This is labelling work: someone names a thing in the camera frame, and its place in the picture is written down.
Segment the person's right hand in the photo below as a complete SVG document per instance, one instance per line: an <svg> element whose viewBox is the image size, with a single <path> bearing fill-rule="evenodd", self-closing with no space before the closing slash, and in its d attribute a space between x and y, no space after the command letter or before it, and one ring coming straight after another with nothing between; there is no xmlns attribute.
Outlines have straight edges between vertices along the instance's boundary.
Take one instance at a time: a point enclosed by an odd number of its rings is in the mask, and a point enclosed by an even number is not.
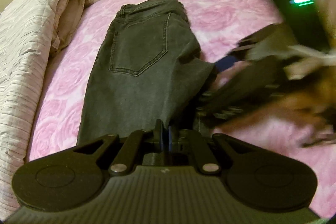
<svg viewBox="0 0 336 224"><path fill-rule="evenodd" d="M231 133L272 117L297 127L311 126L311 134L301 143L303 147L335 143L335 132L327 132L329 126L335 126L335 74L327 72L308 87L224 122L218 128Z"/></svg>

